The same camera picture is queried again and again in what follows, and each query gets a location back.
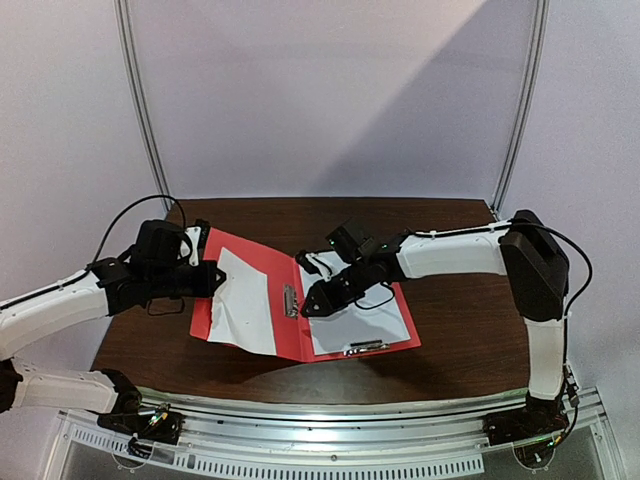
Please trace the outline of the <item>metal bottom folder clip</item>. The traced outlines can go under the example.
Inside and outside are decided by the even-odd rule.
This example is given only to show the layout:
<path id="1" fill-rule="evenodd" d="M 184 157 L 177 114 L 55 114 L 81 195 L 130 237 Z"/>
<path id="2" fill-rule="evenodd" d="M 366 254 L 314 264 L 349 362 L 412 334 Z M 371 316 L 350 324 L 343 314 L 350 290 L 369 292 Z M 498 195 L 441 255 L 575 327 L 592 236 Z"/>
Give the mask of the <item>metal bottom folder clip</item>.
<path id="1" fill-rule="evenodd" d="M 343 352 L 345 357 L 358 356 L 368 353 L 380 352 L 389 350 L 391 345 L 382 340 L 373 340 L 368 342 L 351 343 L 349 347 Z"/>

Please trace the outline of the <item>large white paper sheet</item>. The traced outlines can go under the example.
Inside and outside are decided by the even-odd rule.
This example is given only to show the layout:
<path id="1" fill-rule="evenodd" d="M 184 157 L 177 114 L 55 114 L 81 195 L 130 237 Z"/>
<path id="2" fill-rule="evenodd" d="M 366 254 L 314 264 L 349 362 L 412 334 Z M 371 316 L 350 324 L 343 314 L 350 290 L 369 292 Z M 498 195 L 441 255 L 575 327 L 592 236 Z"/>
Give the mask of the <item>large white paper sheet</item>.
<path id="1" fill-rule="evenodd" d="M 326 318 L 310 318 L 316 356 L 340 353 L 352 344 L 381 341 L 395 344 L 410 339 L 398 300 L 389 288 L 375 285 L 365 297 Z"/>

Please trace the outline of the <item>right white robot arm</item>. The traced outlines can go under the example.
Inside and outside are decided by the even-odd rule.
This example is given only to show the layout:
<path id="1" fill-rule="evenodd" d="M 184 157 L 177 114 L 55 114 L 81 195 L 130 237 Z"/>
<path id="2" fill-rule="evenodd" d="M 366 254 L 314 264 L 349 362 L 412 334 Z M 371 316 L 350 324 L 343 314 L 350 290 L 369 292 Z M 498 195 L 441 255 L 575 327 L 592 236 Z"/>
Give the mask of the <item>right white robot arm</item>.
<path id="1" fill-rule="evenodd" d="M 533 212 L 519 210 L 512 219 L 478 227 L 407 230 L 387 241 L 347 221 L 326 239 L 344 262 L 342 270 L 334 270 L 314 252 L 295 256 L 296 263 L 317 278 L 301 306 L 306 318 L 342 311 L 376 285 L 442 275 L 506 277 L 527 328 L 528 392 L 535 399 L 518 412 L 517 427 L 524 435 L 537 436 L 554 422 L 551 400 L 561 395 L 565 383 L 569 260 Z"/>

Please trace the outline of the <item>small white paper sheet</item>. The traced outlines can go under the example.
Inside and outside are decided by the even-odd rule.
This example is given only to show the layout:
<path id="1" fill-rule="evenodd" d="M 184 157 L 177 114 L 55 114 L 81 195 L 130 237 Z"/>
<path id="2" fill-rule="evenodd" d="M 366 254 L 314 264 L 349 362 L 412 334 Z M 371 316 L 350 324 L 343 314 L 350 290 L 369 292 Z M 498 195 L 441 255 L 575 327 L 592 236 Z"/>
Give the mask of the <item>small white paper sheet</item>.
<path id="1" fill-rule="evenodd" d="M 218 261 L 226 280 L 212 298 L 207 341 L 259 355 L 276 355 L 267 275 L 223 248 Z"/>

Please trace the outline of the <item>metal spine folder clip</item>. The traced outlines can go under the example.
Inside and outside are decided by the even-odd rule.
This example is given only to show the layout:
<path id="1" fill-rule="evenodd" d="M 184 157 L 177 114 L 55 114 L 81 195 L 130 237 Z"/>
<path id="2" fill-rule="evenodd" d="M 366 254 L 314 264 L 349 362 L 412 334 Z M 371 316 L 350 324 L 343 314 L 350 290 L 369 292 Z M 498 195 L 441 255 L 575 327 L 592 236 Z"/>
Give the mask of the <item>metal spine folder clip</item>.
<path id="1" fill-rule="evenodd" d="M 297 319 L 299 317 L 299 302 L 297 291 L 293 285 L 283 286 L 284 315 L 287 318 Z"/>

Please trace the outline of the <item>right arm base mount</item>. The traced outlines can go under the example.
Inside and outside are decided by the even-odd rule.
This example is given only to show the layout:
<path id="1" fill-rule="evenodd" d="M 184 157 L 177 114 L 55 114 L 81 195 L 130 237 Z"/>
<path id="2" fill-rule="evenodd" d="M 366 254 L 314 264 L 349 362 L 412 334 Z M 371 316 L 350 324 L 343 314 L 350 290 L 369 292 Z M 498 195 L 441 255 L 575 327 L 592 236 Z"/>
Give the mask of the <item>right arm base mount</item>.
<path id="1" fill-rule="evenodd" d="M 566 399 L 573 410 L 572 419 L 569 419 L 562 395 L 547 401 L 527 394 L 523 407 L 485 415 L 483 432 L 489 445 L 510 444 L 522 467 L 529 470 L 546 468 L 577 423 L 580 404 L 577 391 L 570 388 Z"/>

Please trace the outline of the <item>red file folder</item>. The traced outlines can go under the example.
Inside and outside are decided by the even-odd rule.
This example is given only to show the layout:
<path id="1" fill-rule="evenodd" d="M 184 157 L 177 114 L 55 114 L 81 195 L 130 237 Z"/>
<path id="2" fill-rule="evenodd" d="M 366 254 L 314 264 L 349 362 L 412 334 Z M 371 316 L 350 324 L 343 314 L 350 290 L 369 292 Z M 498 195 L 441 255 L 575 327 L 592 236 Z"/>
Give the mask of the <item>red file folder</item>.
<path id="1" fill-rule="evenodd" d="M 322 277 L 306 273 L 303 268 L 296 263 L 293 257 L 283 252 L 218 229 L 211 229 L 204 248 L 205 259 L 218 262 L 223 248 L 230 250 L 250 266 L 267 275 L 268 298 L 276 344 L 276 355 L 274 357 L 302 363 L 316 363 L 398 352 L 417 348 L 421 344 L 402 289 L 399 285 L 393 285 L 390 290 L 398 300 L 399 308 L 410 334 L 409 340 L 390 344 L 391 347 L 389 350 L 358 356 L 345 357 L 340 353 L 316 356 L 313 350 L 309 319 L 303 317 L 300 312 L 297 319 L 287 318 L 284 315 L 283 286 L 289 284 L 295 287 L 300 310 L 307 290 L 314 282 Z M 330 264 L 335 274 L 346 266 L 333 251 L 322 251 L 320 252 L 320 256 L 326 263 Z M 207 299 L 198 299 L 194 303 L 190 334 L 204 341 L 207 341 L 211 327 L 213 296 Z"/>

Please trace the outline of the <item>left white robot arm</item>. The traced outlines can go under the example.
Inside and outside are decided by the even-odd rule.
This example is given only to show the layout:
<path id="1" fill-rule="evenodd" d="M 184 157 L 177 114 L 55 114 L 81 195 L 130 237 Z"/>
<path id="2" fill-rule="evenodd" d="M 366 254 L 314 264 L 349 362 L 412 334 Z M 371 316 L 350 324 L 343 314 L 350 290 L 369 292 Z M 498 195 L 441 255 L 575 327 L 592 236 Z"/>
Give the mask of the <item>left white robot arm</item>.
<path id="1" fill-rule="evenodd" d="M 27 406 L 109 414 L 128 434 L 148 426 L 138 390 L 118 372 L 37 368 L 15 354 L 71 326 L 113 317 L 156 299 L 211 298 L 226 274 L 215 261 L 132 266 L 107 258 L 76 275 L 1 306 L 1 411 Z"/>

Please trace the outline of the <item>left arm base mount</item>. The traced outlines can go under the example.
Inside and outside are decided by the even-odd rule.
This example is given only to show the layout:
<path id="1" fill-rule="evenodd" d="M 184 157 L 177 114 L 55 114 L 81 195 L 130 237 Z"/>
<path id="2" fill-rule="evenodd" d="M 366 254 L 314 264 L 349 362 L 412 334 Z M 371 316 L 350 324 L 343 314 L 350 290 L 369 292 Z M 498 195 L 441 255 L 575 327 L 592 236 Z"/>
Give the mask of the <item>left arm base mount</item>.
<path id="1" fill-rule="evenodd" d="M 173 411 L 168 403 L 151 410 L 142 407 L 142 394 L 121 372 L 103 369 L 102 374 L 113 383 L 117 393 L 114 407 L 108 413 L 98 415 L 97 425 L 117 433 L 129 435 L 129 455 L 148 459 L 152 446 L 141 440 L 176 445 L 182 433 L 185 415 Z"/>

